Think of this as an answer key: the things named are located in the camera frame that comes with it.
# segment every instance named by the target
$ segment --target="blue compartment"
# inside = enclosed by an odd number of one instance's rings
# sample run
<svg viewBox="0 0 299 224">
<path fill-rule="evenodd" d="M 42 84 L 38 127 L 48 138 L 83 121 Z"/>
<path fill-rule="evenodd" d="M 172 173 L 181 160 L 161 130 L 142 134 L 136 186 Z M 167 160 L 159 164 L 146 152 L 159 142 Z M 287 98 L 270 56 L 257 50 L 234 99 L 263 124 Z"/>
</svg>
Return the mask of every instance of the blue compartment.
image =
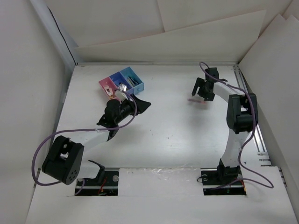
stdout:
<svg viewBox="0 0 299 224">
<path fill-rule="evenodd" d="M 127 91 L 126 92 L 128 94 L 134 93 L 133 87 L 127 82 L 125 77 L 120 72 L 116 72 L 115 74 L 113 74 L 109 77 L 112 79 L 112 81 L 114 82 L 114 84 L 117 87 L 120 85 L 120 83 L 125 84 L 127 86 Z"/>
<path fill-rule="evenodd" d="M 144 90 L 144 83 L 141 79 L 136 75 L 136 73 L 131 69 L 131 67 L 127 67 L 120 71 L 120 73 L 130 82 L 130 86 L 133 87 L 134 94 L 140 93 Z"/>
</svg>

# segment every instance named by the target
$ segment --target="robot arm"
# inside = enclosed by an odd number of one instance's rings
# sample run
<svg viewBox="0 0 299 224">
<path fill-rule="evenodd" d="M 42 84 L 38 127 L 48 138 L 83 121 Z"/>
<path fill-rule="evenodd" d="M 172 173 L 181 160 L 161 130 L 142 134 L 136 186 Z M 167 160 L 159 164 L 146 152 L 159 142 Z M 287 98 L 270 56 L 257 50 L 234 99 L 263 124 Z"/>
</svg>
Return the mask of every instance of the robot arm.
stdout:
<svg viewBox="0 0 299 224">
<path fill-rule="evenodd" d="M 107 128 L 105 131 L 83 132 L 72 138 L 58 136 L 43 162 L 42 171 L 56 180 L 69 185 L 76 179 L 90 178 L 103 181 L 105 167 L 89 161 L 81 164 L 83 153 L 91 150 L 102 142 L 109 141 L 118 132 L 118 124 L 129 115 L 134 115 L 135 104 L 124 97 L 120 91 L 117 95 L 122 99 L 112 99 L 107 102 L 105 114 L 97 125 L 100 128 Z M 137 105 L 137 115 L 143 113 L 150 105 L 150 102 L 142 101 L 135 95 L 131 95 Z"/>
<path fill-rule="evenodd" d="M 217 68 L 208 68 L 206 72 L 216 79 L 219 79 Z M 228 142 L 225 152 L 217 167 L 216 179 L 219 185 L 234 180 L 239 174 L 238 162 L 241 146 L 246 141 L 249 132 L 253 129 L 253 116 L 250 111 L 249 102 L 243 92 L 232 89 L 226 84 L 217 82 L 206 75 L 206 79 L 197 78 L 192 95 L 196 94 L 206 101 L 213 101 L 215 95 L 220 96 L 228 103 L 227 125 L 229 127 Z M 254 106 L 256 124 L 258 123 L 257 100 L 254 93 L 249 94 Z"/>
</svg>

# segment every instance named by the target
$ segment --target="white tabletop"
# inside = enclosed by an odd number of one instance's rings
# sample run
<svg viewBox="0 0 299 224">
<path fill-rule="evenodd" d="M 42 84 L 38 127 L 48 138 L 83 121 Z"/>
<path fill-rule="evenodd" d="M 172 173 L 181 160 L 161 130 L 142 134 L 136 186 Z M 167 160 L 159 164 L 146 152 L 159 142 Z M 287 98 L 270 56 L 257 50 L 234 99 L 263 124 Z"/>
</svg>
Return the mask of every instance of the white tabletop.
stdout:
<svg viewBox="0 0 299 224">
<path fill-rule="evenodd" d="M 58 130 L 95 127 L 107 101 L 98 81 L 126 67 L 77 66 Z M 131 67 L 145 85 L 138 97 L 152 106 L 111 141 L 90 150 L 83 158 L 106 167 L 122 168 L 120 196 L 73 196 L 75 183 L 37 186 L 27 224 L 297 223 L 277 167 L 260 166 L 254 142 L 245 147 L 242 161 L 268 177 L 274 189 L 246 182 L 247 196 L 203 195 L 202 185 L 196 182 L 200 175 L 198 167 L 218 165 L 228 127 L 227 103 L 220 97 L 208 104 L 187 101 L 196 78 L 204 77 L 198 66 Z M 220 78 L 237 85 L 231 66 L 218 66 L 218 70 Z M 158 167 L 183 168 L 132 169 Z M 246 178 L 264 182 L 246 170 L 242 173 Z M 54 181 L 44 173 L 39 180 Z"/>
</svg>

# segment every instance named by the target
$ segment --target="pink compartment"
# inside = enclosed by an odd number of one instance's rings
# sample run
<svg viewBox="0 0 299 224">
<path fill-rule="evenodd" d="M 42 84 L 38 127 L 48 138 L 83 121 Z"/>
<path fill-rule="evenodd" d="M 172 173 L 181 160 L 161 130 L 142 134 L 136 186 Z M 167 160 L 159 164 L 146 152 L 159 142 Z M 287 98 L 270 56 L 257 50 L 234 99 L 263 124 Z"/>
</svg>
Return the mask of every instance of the pink compartment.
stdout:
<svg viewBox="0 0 299 224">
<path fill-rule="evenodd" d="M 113 98 L 116 98 L 115 96 L 115 90 L 117 89 L 116 85 L 114 84 L 114 82 L 111 80 L 110 77 L 104 78 L 101 81 L 99 81 L 99 84 L 101 85 L 103 91 L 105 92 L 105 94 L 108 96 L 108 94 L 106 93 L 104 87 L 107 85 L 112 89 L 113 92 Z"/>
</svg>

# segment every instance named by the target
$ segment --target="red wire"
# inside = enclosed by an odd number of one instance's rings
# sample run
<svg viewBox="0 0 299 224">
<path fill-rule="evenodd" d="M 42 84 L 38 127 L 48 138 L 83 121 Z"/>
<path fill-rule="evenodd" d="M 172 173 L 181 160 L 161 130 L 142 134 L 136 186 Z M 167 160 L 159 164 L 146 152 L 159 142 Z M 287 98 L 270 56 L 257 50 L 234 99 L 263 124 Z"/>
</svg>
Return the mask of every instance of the red wire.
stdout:
<svg viewBox="0 0 299 224">
<path fill-rule="evenodd" d="M 103 183 L 101 185 L 101 188 L 98 191 L 98 195 L 102 192 L 102 188 L 103 188 L 104 184 L 106 183 L 106 181 L 107 181 L 107 177 L 105 177 L 105 179 L 104 179 L 104 181 L 103 181 Z"/>
</svg>

